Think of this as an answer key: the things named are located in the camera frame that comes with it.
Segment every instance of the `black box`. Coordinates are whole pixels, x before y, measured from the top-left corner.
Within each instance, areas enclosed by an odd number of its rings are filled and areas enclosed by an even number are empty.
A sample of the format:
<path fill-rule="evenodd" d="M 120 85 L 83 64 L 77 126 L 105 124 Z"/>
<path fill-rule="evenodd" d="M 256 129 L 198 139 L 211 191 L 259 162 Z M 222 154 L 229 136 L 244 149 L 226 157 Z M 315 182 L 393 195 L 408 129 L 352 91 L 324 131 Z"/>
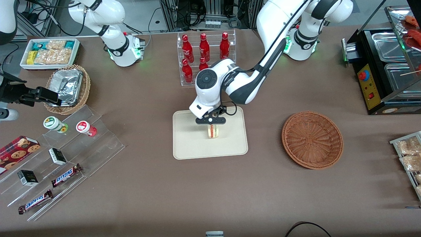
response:
<path fill-rule="evenodd" d="M 35 177 L 34 172 L 31 170 L 20 170 L 18 177 L 25 186 L 35 186 L 38 184 L 37 177 Z"/>
<path fill-rule="evenodd" d="M 66 158 L 64 157 L 61 150 L 59 150 L 57 148 L 51 148 L 50 150 L 48 150 L 48 152 L 50 153 L 50 156 L 53 159 L 53 162 L 55 164 L 58 164 L 58 165 L 65 165 L 66 164 L 66 162 L 67 162 Z"/>

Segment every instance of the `red cookie box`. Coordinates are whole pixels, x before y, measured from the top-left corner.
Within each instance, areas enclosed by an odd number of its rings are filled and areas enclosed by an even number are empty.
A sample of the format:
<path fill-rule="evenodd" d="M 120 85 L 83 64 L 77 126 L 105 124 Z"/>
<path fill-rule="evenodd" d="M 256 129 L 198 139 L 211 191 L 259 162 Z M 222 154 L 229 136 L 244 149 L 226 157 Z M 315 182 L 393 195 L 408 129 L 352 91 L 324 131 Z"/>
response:
<path fill-rule="evenodd" d="M 37 140 L 19 136 L 0 148 L 0 175 L 40 148 Z"/>

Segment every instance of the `small box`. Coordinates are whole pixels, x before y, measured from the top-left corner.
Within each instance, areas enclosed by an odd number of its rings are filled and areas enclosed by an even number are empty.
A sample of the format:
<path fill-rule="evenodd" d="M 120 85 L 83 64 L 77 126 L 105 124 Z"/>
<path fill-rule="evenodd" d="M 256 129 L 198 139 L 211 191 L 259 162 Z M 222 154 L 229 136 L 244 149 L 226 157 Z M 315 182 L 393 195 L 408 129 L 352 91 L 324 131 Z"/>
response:
<path fill-rule="evenodd" d="M 18 177 L 25 186 L 35 186 L 38 184 L 37 177 L 35 177 L 34 172 L 31 170 L 20 170 Z"/>
<path fill-rule="evenodd" d="M 5 147 L 0 148 L 0 175 L 27 158 L 40 147 L 37 140 L 19 136 Z"/>
<path fill-rule="evenodd" d="M 58 165 L 65 165 L 66 164 L 66 162 L 67 162 L 66 158 L 64 157 L 61 150 L 59 150 L 57 148 L 51 148 L 50 150 L 48 150 L 48 152 L 50 152 L 50 156 L 53 159 L 53 162 L 55 164 L 58 164 Z"/>

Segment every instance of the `stainless steel tray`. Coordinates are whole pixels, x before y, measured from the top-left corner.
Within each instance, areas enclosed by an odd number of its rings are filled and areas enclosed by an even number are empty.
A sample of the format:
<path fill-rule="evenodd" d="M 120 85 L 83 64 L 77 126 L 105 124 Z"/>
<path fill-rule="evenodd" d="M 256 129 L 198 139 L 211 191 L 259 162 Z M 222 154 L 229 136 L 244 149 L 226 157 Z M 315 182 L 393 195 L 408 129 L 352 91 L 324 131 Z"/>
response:
<path fill-rule="evenodd" d="M 408 63 L 389 63 L 384 66 L 384 70 L 394 91 L 407 86 L 414 79 L 412 74 L 401 76 L 401 74 L 411 72 Z M 404 90 L 399 97 L 421 97 L 421 82 Z"/>
<path fill-rule="evenodd" d="M 371 36 L 380 60 L 383 62 L 406 62 L 402 49 L 392 32 L 376 33 Z"/>

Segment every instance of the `snickers bar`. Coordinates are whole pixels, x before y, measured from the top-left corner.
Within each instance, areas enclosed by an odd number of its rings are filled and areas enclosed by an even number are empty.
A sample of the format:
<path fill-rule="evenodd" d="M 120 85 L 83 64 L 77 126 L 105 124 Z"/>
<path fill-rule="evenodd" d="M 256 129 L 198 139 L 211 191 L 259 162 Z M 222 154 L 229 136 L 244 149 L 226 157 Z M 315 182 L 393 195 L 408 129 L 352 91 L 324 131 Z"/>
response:
<path fill-rule="evenodd" d="M 52 198 L 53 198 L 53 193 L 49 189 L 46 193 L 44 193 L 43 195 L 37 197 L 36 199 L 32 200 L 31 202 L 27 203 L 26 205 L 20 206 L 19 209 L 18 209 L 19 215 L 24 214 L 29 209 L 33 208 L 36 205 L 39 205 L 43 201 L 45 201 L 47 199 L 52 199 Z"/>
<path fill-rule="evenodd" d="M 51 181 L 53 184 L 53 188 L 57 187 L 58 185 L 64 183 L 64 181 L 68 180 L 70 177 L 75 175 L 77 172 L 81 171 L 82 168 L 80 167 L 79 163 L 69 169 L 67 172 L 56 178 L 55 180 Z"/>

